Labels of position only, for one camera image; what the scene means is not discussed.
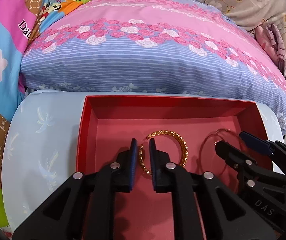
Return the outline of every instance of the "silver screw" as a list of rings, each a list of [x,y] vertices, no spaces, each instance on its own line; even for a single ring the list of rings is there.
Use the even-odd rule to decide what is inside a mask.
[[[83,174],[81,172],[76,172],[73,174],[74,179],[81,179],[83,177]]]
[[[210,172],[210,171],[204,172],[203,176],[206,179],[213,179],[214,178],[214,174],[212,172]]]
[[[121,166],[121,164],[119,164],[119,163],[111,163],[111,164],[110,164],[110,167],[111,167],[112,169],[118,169],[120,166]]]
[[[172,170],[176,167],[175,163],[166,163],[165,167],[167,167],[168,169]]]
[[[250,179],[250,180],[247,181],[247,185],[248,185],[249,187],[254,187],[254,186],[255,186],[255,182]]]

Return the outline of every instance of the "red box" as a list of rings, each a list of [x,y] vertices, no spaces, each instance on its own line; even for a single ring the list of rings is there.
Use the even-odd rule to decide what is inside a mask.
[[[149,156],[147,135],[158,130],[179,133],[188,146],[186,170],[202,174],[212,171],[233,191],[237,191],[236,172],[225,165],[214,150],[220,138],[206,136],[226,128],[249,132],[267,139],[255,102],[196,97],[115,95],[87,96],[78,135],[76,171],[90,174],[113,162],[119,152],[128,150],[131,139],[143,144]],[[224,139],[240,148],[236,137],[222,133]],[[158,150],[169,153],[171,161],[181,157],[179,144],[169,136],[155,137]],[[272,170],[272,162],[250,150],[258,165]],[[144,161],[150,167],[149,158]],[[174,239],[170,193],[156,194],[151,177],[137,164],[131,193],[117,193],[115,199],[115,240]]]

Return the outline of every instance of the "black metal object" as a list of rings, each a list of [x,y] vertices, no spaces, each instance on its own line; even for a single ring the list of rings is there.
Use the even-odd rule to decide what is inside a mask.
[[[132,190],[136,157],[132,139],[115,163],[94,174],[73,174],[14,231],[13,240],[113,239],[114,194]]]
[[[286,230],[286,145],[263,141],[246,132],[240,137],[246,145],[268,155],[283,171],[279,174],[256,165],[253,159],[227,142],[220,141],[215,150],[218,156],[238,171],[238,195],[250,205],[274,230]]]
[[[175,240],[203,239],[196,198],[207,239],[276,239],[272,228],[212,173],[193,174],[171,163],[154,139],[150,158],[154,190],[172,193]]]

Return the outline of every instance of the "gold bracelet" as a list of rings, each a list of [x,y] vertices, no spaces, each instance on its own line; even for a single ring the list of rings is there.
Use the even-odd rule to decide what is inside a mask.
[[[187,161],[187,156],[188,156],[188,148],[187,148],[187,145],[186,145],[186,142],[183,140],[183,137],[180,136],[178,133],[176,132],[173,132],[173,131],[157,131],[157,132],[154,132],[154,133],[151,133],[149,134],[146,139],[150,139],[156,135],[169,135],[169,136],[173,136],[178,142],[179,142],[179,145],[182,149],[182,156],[181,156],[181,161],[180,161],[180,166],[184,167],[185,164],[186,164],[186,161]],[[140,163],[140,166],[142,167],[142,169],[150,176],[152,176],[152,172],[149,171],[145,165],[144,165],[144,162],[143,162],[143,145],[140,146],[140,150],[139,150],[139,153],[138,153],[138,159],[139,159],[139,163]]]

